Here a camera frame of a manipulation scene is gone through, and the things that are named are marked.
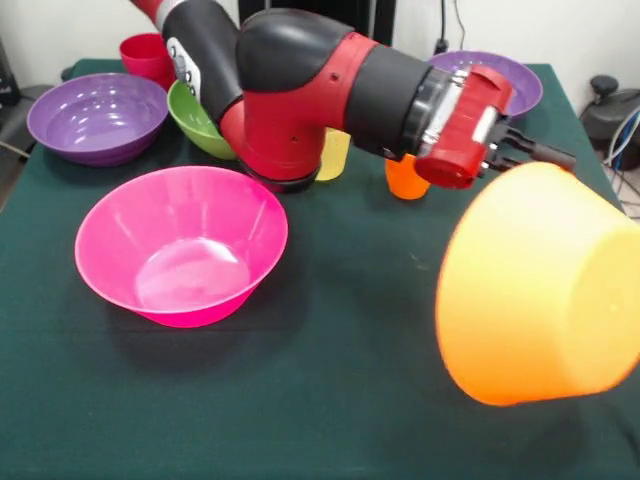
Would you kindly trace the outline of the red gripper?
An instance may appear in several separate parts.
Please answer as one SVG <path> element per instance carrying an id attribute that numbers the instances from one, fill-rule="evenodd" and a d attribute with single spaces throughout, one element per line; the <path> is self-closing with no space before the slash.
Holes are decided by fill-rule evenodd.
<path id="1" fill-rule="evenodd" d="M 470 187 L 488 153 L 489 133 L 506 114 L 512 96 L 513 88 L 506 77 L 490 67 L 474 65 L 450 74 L 415 155 L 418 176 L 443 188 Z M 502 142 L 532 160 L 574 171 L 575 156 L 510 126 L 503 125 L 502 130 Z M 502 173 L 528 163 L 529 157 L 518 159 L 493 152 L 487 157 L 487 165 Z"/>

